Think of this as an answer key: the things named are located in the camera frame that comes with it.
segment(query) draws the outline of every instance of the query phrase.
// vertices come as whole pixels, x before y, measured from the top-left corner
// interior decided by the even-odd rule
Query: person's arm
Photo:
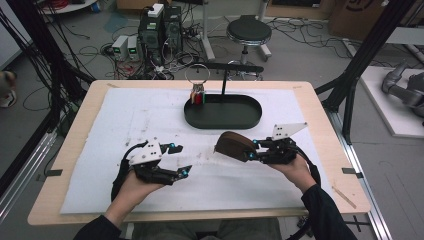
[[[270,164],[282,172],[302,193],[302,201],[309,211],[309,219],[318,240],[356,239],[346,226],[333,199],[312,178],[305,159],[297,156],[290,164]]]
[[[119,227],[125,217],[150,193],[163,186],[162,184],[145,183],[135,176],[134,171],[129,172],[118,195],[110,204],[104,216],[94,219],[81,228],[74,239],[120,239],[121,230]]]

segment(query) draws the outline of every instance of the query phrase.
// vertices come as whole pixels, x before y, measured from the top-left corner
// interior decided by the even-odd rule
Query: wooden table
[[[222,86],[222,81],[208,81],[207,88]],[[95,81],[84,99],[72,127],[63,143],[52,169],[63,169],[61,176],[48,177],[31,210],[28,222],[31,225],[55,225],[87,223],[98,217],[97,214],[60,214],[75,163],[81,154],[88,133],[102,106],[108,89],[125,88],[183,88],[191,89],[187,81]],[[370,204],[355,174],[344,174],[342,168],[351,168],[351,164],[340,146],[340,142],[331,126],[321,102],[308,82],[287,81],[230,81],[227,89],[285,89],[293,90],[302,110],[315,148],[327,173],[334,191],[334,200],[342,214],[366,213]],[[165,221],[223,219],[270,216],[305,215],[305,209],[260,209],[233,211],[190,211],[162,213],[133,213],[126,221]]]

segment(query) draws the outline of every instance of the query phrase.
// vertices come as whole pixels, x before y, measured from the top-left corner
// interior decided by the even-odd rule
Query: metal ring
[[[187,70],[189,70],[189,69],[190,69],[191,67],[193,67],[193,66],[203,67],[203,68],[205,68],[206,70],[208,70],[208,78],[207,78],[207,79],[205,79],[205,80],[203,80],[203,82],[202,82],[202,83],[194,83],[194,82],[192,82],[190,79],[188,79],[188,77],[187,77]],[[192,83],[192,84],[203,84],[203,83],[205,83],[206,81],[208,81],[208,80],[209,80],[209,78],[211,77],[211,71],[209,71],[209,68],[208,68],[208,67],[206,67],[205,65],[200,64],[200,63],[196,63],[196,64],[191,65],[190,67],[188,67],[188,68],[185,70],[185,72],[184,72],[184,77],[187,79],[187,81],[189,81],[189,82],[190,82],[190,83]]]

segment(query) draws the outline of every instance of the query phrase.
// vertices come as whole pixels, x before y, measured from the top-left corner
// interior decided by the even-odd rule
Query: concrete floor
[[[78,57],[85,63],[85,67],[97,79],[112,79],[111,63],[101,55],[86,54],[100,49],[103,44],[111,43],[112,37],[121,34],[134,34],[138,26],[138,15],[105,11],[93,14],[86,10],[60,16],[63,23],[73,32],[87,35],[90,39],[72,35],[65,31],[66,36]],[[217,27],[211,36],[225,36],[226,19],[210,20],[210,29]],[[328,39],[326,22],[318,22],[321,28],[309,27],[311,35],[321,35]],[[249,51],[249,60],[263,66],[264,80],[308,81],[314,87],[321,86],[338,77],[349,64],[346,48],[338,41],[332,41],[333,48],[311,47],[302,41],[300,30],[289,31],[288,27],[280,28],[285,31],[273,31],[268,47],[273,56],[263,62],[262,56],[255,50]],[[317,41],[317,37],[308,36],[306,27],[302,29],[307,41]],[[64,44],[58,40],[63,52],[69,53]],[[238,59],[241,46],[226,38],[212,38],[212,48],[215,51],[217,62],[228,62]],[[402,59],[408,59],[410,66],[423,68],[401,46],[387,45],[376,56],[377,61],[384,61],[392,66]],[[47,107],[47,91],[41,89],[34,94],[31,92],[42,87],[37,81],[36,74],[28,60],[21,56],[12,64],[11,68],[18,73],[17,94],[18,102],[9,109],[0,109],[0,174],[3,174],[14,160],[20,149],[32,135],[38,124],[47,114],[47,110],[38,110]],[[184,71],[174,74],[175,79],[184,79]],[[212,79],[222,79],[222,73],[213,74]],[[351,138],[356,154],[364,169],[364,174],[372,188],[373,194],[382,211],[384,220],[390,230],[392,239],[423,239],[424,238],[424,194],[421,184],[421,175],[424,171],[423,139],[392,137],[388,128],[378,114],[366,91],[358,84],[355,98],[355,107],[352,120]],[[36,176],[42,173],[47,160],[53,156],[55,148],[59,148],[61,139],[55,143],[50,155],[41,164],[34,178],[24,189],[5,221],[0,225],[2,239],[72,239],[82,225],[66,226],[30,226],[26,218],[42,187],[42,182],[36,181]],[[358,221],[367,222],[366,216],[356,216]],[[345,216],[346,221],[353,221],[353,216]],[[295,218],[280,219],[283,238],[296,230]],[[351,226],[358,239],[376,239],[369,226]]]

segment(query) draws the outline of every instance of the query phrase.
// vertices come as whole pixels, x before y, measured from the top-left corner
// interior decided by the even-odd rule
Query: human hand
[[[118,195],[105,213],[115,226],[119,227],[125,217],[140,204],[150,193],[162,188],[163,184],[146,183],[137,178],[132,170],[128,173]]]
[[[309,172],[306,160],[299,154],[289,164],[269,164],[269,166],[282,172],[302,193],[305,193],[306,190],[316,184]]]

